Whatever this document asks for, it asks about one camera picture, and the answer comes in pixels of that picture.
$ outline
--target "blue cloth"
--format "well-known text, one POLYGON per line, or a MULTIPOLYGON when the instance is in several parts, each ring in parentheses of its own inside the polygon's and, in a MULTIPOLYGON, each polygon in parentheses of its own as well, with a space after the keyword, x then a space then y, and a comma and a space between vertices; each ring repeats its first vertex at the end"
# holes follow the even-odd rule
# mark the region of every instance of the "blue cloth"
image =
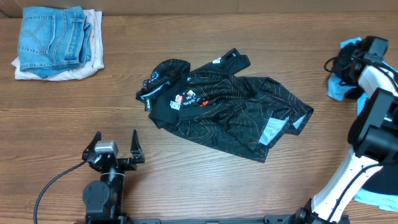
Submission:
POLYGON ((354 200, 356 202, 378 206, 383 210, 398 212, 398 196, 396 195, 383 195, 360 189, 356 193, 354 200))
MULTIPOLYGON (((340 43, 340 47, 343 48, 347 44, 355 43, 359 40, 361 40, 360 37, 346 40, 346 41, 340 43)), ((348 92, 352 88, 355 88, 354 86, 341 86, 340 85, 341 81, 342 81, 341 78, 337 77, 336 74, 334 74, 334 73, 330 74, 330 78, 328 80, 328 96, 335 100, 338 100, 338 101, 341 101, 344 99, 346 92, 348 92)), ((366 93, 363 93, 362 96, 357 99, 357 101, 356 101, 357 116, 360 114, 360 112, 365 107, 365 102, 366 102, 367 98, 368 98, 368 96, 366 95, 366 93)), ((380 209, 383 209, 383 210, 398 212, 398 196, 395 196, 395 195, 377 194, 374 192, 367 191, 365 189, 360 189, 356 193, 354 200, 357 202, 378 206, 380 209)))
POLYGON ((25 7, 19 35, 20 71, 45 78, 91 60, 91 25, 81 7, 25 7))

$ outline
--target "black shirt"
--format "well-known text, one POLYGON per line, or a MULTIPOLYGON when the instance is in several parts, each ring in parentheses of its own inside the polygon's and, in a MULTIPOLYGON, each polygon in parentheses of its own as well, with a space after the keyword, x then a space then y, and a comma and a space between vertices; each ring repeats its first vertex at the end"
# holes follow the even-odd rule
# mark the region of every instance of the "black shirt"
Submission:
POLYGON ((313 109, 271 78, 234 76, 248 66, 236 49, 193 71, 186 61, 166 60, 136 98, 158 128, 265 162, 283 134, 300 134, 313 109))

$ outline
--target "white cloth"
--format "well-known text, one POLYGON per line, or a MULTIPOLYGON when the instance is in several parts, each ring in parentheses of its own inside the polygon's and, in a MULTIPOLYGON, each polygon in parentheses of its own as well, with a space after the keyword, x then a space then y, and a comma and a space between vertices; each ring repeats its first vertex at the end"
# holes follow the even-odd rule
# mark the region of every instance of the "white cloth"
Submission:
POLYGON ((16 80, 48 80, 48 81, 65 81, 73 79, 84 79, 90 75, 96 73, 98 69, 104 67, 103 63, 103 46, 102 46, 102 12, 95 12, 94 9, 83 10, 86 18, 86 22, 91 25, 90 32, 90 49, 91 49, 91 60, 84 65, 71 69, 66 72, 59 73, 58 75, 52 75, 47 78, 40 78, 38 75, 32 72, 21 72, 19 67, 21 62, 19 58, 16 58, 11 65, 15 66, 15 79, 16 80))

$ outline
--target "denim shorts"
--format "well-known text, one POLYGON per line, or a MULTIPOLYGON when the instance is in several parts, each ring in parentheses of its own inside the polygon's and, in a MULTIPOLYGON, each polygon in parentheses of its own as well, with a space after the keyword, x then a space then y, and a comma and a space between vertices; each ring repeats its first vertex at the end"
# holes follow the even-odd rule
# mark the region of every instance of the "denim shorts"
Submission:
POLYGON ((20 71, 45 78, 90 61, 90 31, 81 7, 25 7, 18 45, 20 71))

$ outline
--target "tabletop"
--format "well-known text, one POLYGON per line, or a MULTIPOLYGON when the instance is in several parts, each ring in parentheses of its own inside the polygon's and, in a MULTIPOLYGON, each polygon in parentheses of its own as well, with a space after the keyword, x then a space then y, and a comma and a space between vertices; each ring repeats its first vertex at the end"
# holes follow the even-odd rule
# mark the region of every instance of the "tabletop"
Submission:
MULTIPOLYGON (((398 67, 398 13, 344 12, 103 18, 105 68, 85 80, 17 81, 20 19, 0 19, 0 223, 32 223, 34 204, 57 174, 78 164, 97 131, 129 156, 133 129, 146 163, 126 173, 123 210, 133 218, 252 218, 304 206, 346 153, 356 102, 326 95, 326 60, 340 42, 389 40, 385 60, 398 67), (158 129, 135 100, 160 62, 195 69, 237 48, 251 66, 237 76, 271 77, 314 108, 299 136, 286 134, 260 163, 158 129)), ((85 165, 44 195, 39 223, 84 220, 83 189, 100 175, 85 165)), ((394 223, 398 213, 351 202, 352 223, 394 223)))

